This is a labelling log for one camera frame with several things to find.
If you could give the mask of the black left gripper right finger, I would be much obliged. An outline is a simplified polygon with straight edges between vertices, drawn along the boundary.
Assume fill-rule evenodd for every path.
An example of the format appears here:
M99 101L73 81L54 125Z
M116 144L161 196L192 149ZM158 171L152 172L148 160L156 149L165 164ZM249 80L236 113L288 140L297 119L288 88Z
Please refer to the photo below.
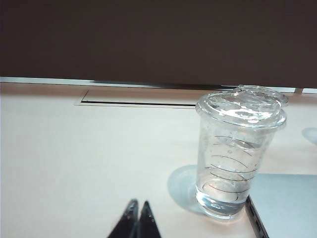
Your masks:
M138 238L161 238L154 215L148 201L144 202L137 226Z

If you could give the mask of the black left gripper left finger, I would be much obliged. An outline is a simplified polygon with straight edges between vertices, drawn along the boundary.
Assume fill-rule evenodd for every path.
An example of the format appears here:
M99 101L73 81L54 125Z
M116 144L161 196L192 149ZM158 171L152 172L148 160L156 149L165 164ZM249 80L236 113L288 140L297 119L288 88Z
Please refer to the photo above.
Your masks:
M137 199L131 199L125 207L122 216L112 229L108 238L136 238L139 205Z

